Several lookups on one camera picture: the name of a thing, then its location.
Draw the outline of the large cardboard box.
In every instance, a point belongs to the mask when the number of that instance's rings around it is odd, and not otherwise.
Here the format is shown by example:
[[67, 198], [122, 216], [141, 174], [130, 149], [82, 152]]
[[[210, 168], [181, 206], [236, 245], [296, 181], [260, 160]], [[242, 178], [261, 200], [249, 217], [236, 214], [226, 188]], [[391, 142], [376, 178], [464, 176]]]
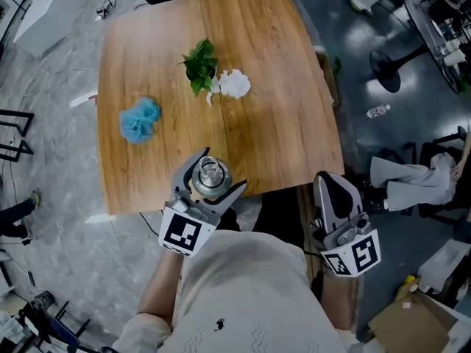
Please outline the large cardboard box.
[[386, 353], [442, 353], [458, 319], [420, 291], [396, 299], [368, 323]]

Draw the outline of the white cabinet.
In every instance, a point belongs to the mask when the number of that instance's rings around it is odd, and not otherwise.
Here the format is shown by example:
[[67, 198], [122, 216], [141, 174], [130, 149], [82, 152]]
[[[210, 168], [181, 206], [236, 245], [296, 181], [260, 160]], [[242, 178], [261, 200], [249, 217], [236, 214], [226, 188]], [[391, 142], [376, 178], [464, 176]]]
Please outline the white cabinet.
[[16, 32], [14, 43], [40, 57], [66, 37], [85, 0], [33, 0]]

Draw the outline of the person's right forearm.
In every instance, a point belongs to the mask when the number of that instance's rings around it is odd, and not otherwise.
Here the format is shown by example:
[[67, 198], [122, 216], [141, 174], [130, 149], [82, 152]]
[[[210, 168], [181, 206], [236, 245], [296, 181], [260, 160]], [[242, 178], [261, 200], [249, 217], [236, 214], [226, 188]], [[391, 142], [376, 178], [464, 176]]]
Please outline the person's right forearm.
[[320, 304], [336, 329], [351, 330], [354, 327], [357, 303], [356, 278], [323, 276]]

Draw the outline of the black metal frame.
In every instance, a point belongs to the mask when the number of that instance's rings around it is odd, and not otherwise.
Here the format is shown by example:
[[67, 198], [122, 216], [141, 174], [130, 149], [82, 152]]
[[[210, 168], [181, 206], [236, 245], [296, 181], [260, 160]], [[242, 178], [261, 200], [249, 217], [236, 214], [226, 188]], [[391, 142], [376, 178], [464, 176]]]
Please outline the black metal frame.
[[21, 136], [21, 140], [18, 146], [14, 146], [12, 144], [5, 145], [5, 144], [0, 143], [0, 160], [6, 160], [11, 163], [17, 163], [22, 154], [33, 155], [34, 152], [32, 148], [24, 140], [24, 138], [29, 131], [30, 125], [35, 117], [35, 114], [21, 112], [21, 111], [0, 109], [0, 117], [2, 116], [10, 117], [10, 118], [25, 118], [26, 122], [23, 126], [21, 126], [16, 121], [0, 120], [0, 126], [15, 128], [18, 134]]

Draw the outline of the green potted plant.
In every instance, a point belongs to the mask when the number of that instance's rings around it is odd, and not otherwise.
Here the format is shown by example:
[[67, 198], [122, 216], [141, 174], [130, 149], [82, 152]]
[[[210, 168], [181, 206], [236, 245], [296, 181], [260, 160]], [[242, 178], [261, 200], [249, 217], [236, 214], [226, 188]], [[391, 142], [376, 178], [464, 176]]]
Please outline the green potted plant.
[[203, 39], [188, 55], [182, 55], [181, 64], [185, 66], [193, 94], [197, 97], [201, 90], [211, 91], [213, 78], [216, 76], [218, 60], [213, 56], [215, 47], [207, 39]]

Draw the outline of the stainless steel bottle cap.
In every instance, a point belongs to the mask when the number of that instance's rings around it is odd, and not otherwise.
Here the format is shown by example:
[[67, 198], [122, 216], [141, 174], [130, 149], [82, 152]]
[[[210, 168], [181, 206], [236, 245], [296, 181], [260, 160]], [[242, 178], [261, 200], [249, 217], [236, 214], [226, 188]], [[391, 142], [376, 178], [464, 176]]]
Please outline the stainless steel bottle cap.
[[199, 160], [200, 182], [208, 188], [217, 188], [223, 183], [224, 170], [215, 157], [204, 156]]

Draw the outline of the crumpled white tissue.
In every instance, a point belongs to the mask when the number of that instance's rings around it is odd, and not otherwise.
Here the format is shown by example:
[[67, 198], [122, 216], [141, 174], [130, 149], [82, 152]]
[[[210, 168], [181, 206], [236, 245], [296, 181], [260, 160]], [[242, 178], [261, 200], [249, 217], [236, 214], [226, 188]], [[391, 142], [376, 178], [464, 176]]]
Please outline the crumpled white tissue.
[[250, 88], [251, 82], [248, 76], [240, 70], [234, 68], [230, 73], [224, 70], [219, 76], [212, 78], [206, 102], [211, 107], [211, 98], [214, 94], [222, 94], [233, 99], [240, 99], [248, 94]]

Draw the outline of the dark round pedestal table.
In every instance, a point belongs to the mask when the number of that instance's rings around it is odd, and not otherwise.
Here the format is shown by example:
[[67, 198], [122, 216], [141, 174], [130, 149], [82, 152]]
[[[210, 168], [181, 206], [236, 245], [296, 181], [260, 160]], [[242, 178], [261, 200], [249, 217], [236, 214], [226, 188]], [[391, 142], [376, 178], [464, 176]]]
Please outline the dark round pedestal table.
[[451, 90], [455, 94], [459, 94], [461, 87], [458, 73], [452, 66], [445, 64], [445, 39], [434, 27], [434, 21], [412, 0], [405, 0], [405, 7], [409, 20], [422, 39], [422, 45], [396, 60], [393, 60], [383, 51], [372, 51], [369, 55], [369, 63], [376, 80], [388, 92], [396, 93], [401, 87], [399, 70], [414, 58], [429, 54]]

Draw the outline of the person's black trousers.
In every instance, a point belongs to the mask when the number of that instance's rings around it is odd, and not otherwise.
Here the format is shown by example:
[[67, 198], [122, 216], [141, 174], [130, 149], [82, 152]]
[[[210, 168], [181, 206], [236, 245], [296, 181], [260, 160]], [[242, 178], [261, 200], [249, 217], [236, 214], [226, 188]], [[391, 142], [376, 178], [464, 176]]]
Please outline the person's black trousers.
[[210, 239], [224, 249], [271, 255], [303, 255], [304, 232], [295, 188], [263, 194], [261, 210], [251, 231], [244, 232], [230, 208]]

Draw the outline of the white foam box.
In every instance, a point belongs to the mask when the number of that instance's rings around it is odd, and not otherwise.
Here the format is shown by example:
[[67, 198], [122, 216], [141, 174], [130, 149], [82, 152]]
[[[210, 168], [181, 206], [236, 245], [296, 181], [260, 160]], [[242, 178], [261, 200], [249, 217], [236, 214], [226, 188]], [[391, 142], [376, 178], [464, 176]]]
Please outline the white foam box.
[[458, 264], [471, 251], [471, 244], [449, 239], [432, 257], [424, 262], [418, 270], [419, 288], [442, 291], [446, 280], [458, 267]]

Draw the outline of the blue mesh bath sponge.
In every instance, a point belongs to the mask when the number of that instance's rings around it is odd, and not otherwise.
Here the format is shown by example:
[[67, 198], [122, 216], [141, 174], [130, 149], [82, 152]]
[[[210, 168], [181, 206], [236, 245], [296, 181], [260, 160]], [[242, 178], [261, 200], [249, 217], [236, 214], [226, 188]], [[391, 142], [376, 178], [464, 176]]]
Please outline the blue mesh bath sponge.
[[140, 144], [153, 136], [153, 126], [161, 117], [160, 107], [149, 97], [140, 97], [128, 110], [119, 113], [119, 128], [123, 139]]

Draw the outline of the small open cardboard box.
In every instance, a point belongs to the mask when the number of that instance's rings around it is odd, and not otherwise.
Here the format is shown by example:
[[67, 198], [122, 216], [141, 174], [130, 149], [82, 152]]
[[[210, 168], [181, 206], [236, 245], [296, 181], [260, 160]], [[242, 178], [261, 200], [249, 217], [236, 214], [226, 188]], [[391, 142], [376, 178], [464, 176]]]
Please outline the small open cardboard box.
[[330, 101], [333, 107], [339, 106], [339, 95], [336, 87], [336, 81], [333, 73], [333, 69], [330, 64], [330, 59], [322, 46], [314, 45], [314, 51], [319, 61], [319, 65], [322, 69], [322, 74], [327, 87], [330, 91]]

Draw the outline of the green bottle body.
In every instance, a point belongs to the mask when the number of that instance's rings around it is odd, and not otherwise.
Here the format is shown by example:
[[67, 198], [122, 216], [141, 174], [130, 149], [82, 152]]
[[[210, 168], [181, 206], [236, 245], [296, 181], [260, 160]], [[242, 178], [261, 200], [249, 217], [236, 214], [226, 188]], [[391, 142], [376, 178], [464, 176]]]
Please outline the green bottle body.
[[221, 183], [220, 186], [218, 186], [217, 188], [208, 188], [200, 182], [198, 163], [196, 164], [196, 166], [193, 169], [191, 179], [192, 179], [194, 189], [201, 196], [204, 196], [205, 198], [216, 199], [216, 198], [222, 196], [224, 193], [226, 193], [229, 190], [229, 188], [231, 187], [232, 182], [233, 182], [232, 174], [230, 173], [229, 168], [226, 166], [226, 164], [224, 162], [220, 161], [219, 159], [217, 159], [217, 160], [219, 161], [219, 164], [221, 165], [221, 167], [224, 170], [223, 183]]

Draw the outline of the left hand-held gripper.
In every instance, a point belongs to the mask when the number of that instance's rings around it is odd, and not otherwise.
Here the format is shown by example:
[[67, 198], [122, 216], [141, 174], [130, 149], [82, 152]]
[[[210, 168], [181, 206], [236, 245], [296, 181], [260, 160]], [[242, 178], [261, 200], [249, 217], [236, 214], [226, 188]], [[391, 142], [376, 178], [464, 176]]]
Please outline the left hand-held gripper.
[[196, 164], [210, 151], [209, 147], [192, 154], [174, 172], [171, 195], [165, 203], [158, 243], [165, 249], [193, 257], [216, 231], [221, 216], [242, 195], [247, 180], [240, 181], [217, 199], [191, 199], [192, 178]]

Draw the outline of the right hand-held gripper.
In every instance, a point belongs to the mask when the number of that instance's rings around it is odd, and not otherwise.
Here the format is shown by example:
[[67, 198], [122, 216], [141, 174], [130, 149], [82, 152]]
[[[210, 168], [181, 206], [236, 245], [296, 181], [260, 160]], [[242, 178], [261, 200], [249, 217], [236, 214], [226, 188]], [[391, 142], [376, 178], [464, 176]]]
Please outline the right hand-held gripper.
[[338, 277], [358, 277], [381, 262], [378, 231], [358, 189], [343, 176], [320, 171], [314, 178], [314, 244]]

